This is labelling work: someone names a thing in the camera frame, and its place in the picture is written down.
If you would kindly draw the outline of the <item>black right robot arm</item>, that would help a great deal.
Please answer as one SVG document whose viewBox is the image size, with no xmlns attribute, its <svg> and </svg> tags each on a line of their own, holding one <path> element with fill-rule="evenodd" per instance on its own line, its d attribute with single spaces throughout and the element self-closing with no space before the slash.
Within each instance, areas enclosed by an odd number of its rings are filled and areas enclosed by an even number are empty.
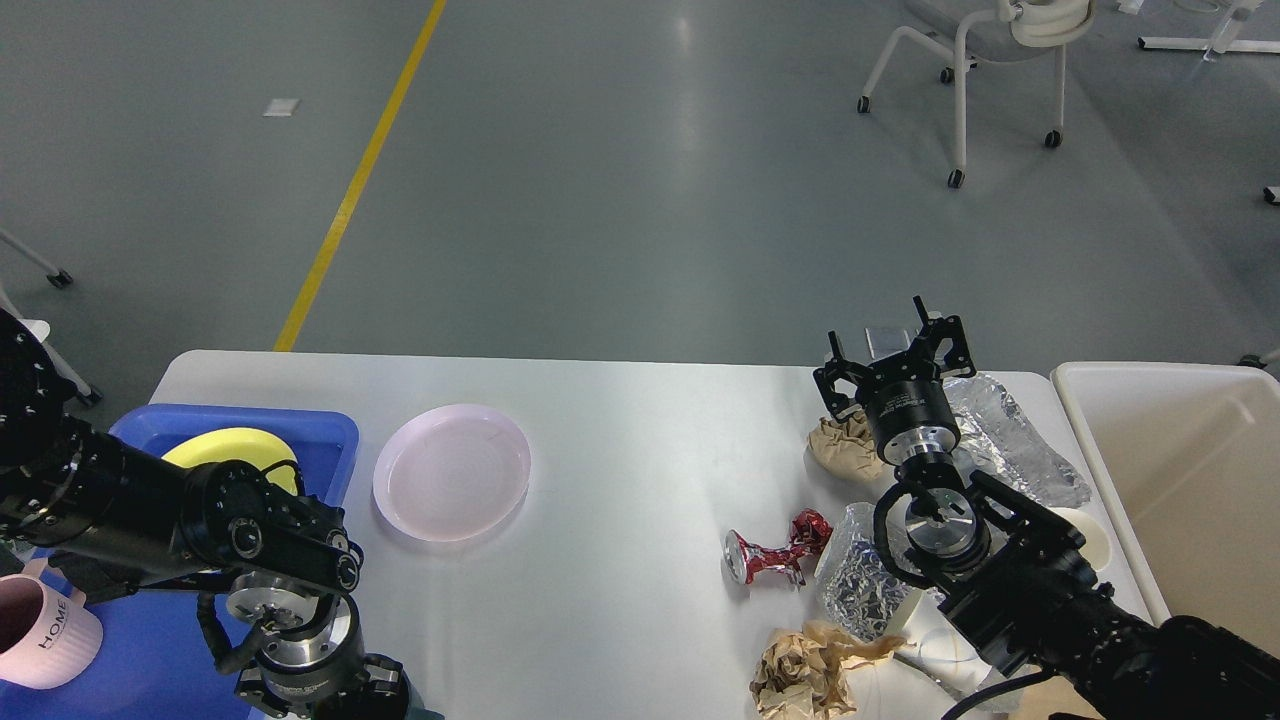
<svg viewBox="0 0 1280 720">
<path fill-rule="evenodd" d="M 954 461 L 961 438 L 948 377 L 977 373 L 960 316 L 932 316 L 896 354 L 863 364 L 829 332 L 813 373 L 836 420 L 863 410 L 895 482 L 876 502 L 876 553 L 888 574 L 940 591 L 948 624 L 1004 680 L 956 703 L 1055 676 L 1105 719 L 1275 719 L 1277 660 L 1206 620 L 1153 625 L 1114 602 L 1068 520 L 982 470 Z"/>
</svg>

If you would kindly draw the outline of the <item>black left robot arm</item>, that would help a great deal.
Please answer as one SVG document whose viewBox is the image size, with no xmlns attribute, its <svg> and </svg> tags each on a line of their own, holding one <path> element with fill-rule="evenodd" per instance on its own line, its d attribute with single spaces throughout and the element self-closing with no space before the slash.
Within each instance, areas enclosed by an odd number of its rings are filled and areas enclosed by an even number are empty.
<svg viewBox="0 0 1280 720">
<path fill-rule="evenodd" d="M 241 459 L 182 468 L 72 416 L 74 383 L 3 314 L 3 537 L 91 603 L 196 596 L 212 666 L 274 719 L 408 719 L 403 665 L 366 650 L 364 551 L 342 509 Z"/>
</svg>

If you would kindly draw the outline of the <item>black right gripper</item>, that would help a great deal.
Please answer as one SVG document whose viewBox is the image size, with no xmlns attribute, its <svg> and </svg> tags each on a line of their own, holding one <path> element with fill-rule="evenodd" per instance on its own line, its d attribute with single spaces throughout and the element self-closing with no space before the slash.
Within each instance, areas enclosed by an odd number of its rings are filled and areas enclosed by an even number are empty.
<svg viewBox="0 0 1280 720">
<path fill-rule="evenodd" d="M 876 452 L 891 466 L 920 454 L 951 454 L 963 437 L 943 380 L 977 375 L 963 319 L 931 314 L 922 296 L 911 299 L 920 328 L 895 361 L 895 379 L 879 384 L 873 365 L 851 360 L 836 331 L 826 334 L 828 354 L 812 372 L 826 415 L 847 420 L 863 404 Z"/>
</svg>

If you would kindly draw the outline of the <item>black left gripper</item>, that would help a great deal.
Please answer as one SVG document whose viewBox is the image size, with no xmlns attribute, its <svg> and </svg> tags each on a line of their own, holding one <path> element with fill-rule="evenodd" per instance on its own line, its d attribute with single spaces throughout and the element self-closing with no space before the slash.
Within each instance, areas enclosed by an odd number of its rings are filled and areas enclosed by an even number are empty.
<svg viewBox="0 0 1280 720">
<path fill-rule="evenodd" d="M 236 679 L 236 696 L 269 717 L 407 719 L 403 665 L 365 650 L 358 607 L 323 601 L 310 623 L 268 635 Z"/>
</svg>

